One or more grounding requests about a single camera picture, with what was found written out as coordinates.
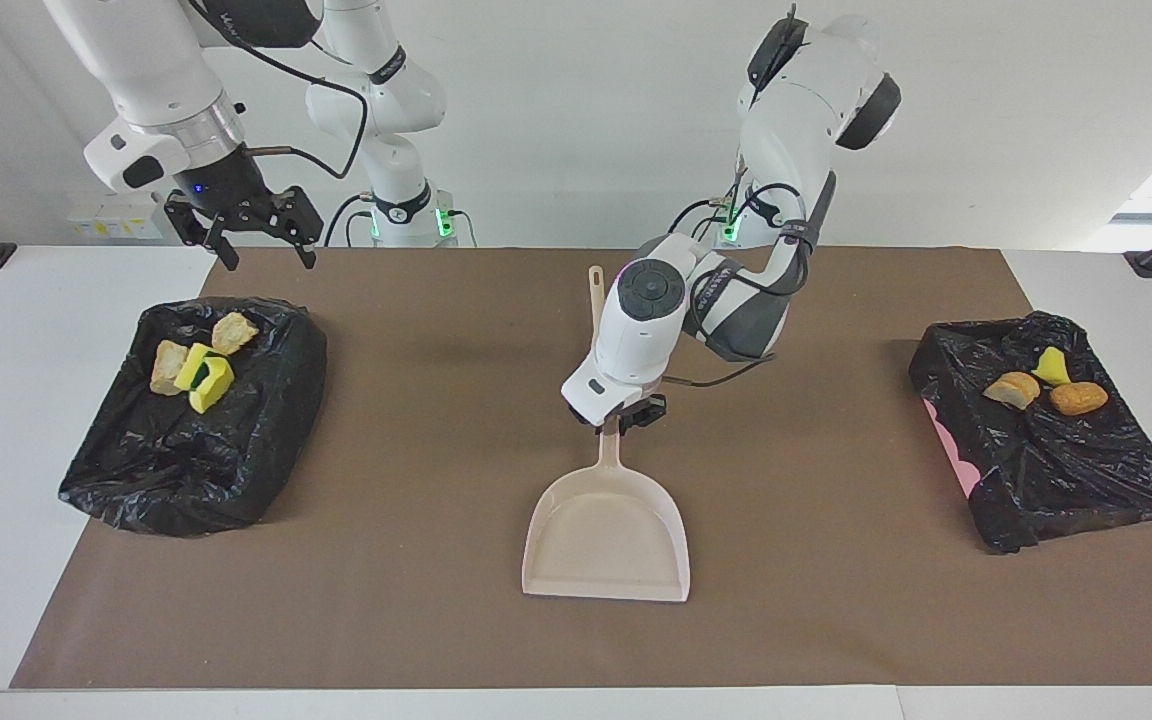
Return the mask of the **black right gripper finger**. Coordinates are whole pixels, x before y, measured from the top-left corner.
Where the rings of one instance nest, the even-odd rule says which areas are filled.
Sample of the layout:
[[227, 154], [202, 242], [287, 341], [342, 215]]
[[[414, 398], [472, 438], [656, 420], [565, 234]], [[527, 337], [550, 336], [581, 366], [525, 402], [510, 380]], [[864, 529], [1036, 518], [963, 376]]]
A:
[[225, 237], [227, 225], [223, 217], [212, 219], [210, 225], [200, 223], [198, 210], [185, 199], [182, 191], [173, 190], [164, 200], [164, 213], [184, 247], [200, 247], [214, 253], [225, 270], [238, 268], [238, 253]]
[[291, 247], [305, 270], [314, 270], [314, 245], [323, 229], [319, 211], [300, 185], [270, 194], [262, 200], [262, 233]]

